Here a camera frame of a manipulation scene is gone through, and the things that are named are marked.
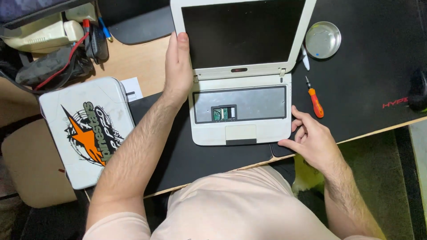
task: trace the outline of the white paper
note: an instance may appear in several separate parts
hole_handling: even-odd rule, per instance
[[[123,87],[125,87],[126,96],[128,97],[129,102],[143,98],[137,77],[125,79],[120,82],[123,84]]]

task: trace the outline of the hand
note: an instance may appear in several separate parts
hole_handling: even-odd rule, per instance
[[[292,132],[299,126],[301,128],[295,134],[295,141],[283,139],[278,142],[280,146],[301,154],[308,164],[326,178],[348,167],[327,127],[314,120],[310,114],[298,111],[295,106],[292,106],[292,115],[296,118],[292,122]]]
[[[181,32],[178,37],[175,32],[171,34],[165,65],[166,81],[163,95],[181,107],[193,86],[190,44],[186,33]]]

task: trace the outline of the laptop screen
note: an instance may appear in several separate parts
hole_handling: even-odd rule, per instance
[[[182,8],[193,69],[288,61],[305,0]]]

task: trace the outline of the white stylus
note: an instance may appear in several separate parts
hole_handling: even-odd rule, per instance
[[[307,56],[307,52],[305,51],[304,44],[301,45],[301,51],[302,51],[302,55],[304,55],[302,62],[304,63],[304,66],[307,69],[307,71],[310,71],[310,63],[308,62],[308,56]]]

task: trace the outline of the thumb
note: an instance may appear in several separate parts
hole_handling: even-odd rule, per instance
[[[190,43],[187,33],[178,34],[178,62],[190,62]]]
[[[300,152],[301,152],[302,147],[303,147],[303,145],[301,143],[297,143],[297,142],[290,140],[290,139],[280,140],[277,144],[279,146],[284,146],[284,147],[290,148],[299,154],[301,154]]]

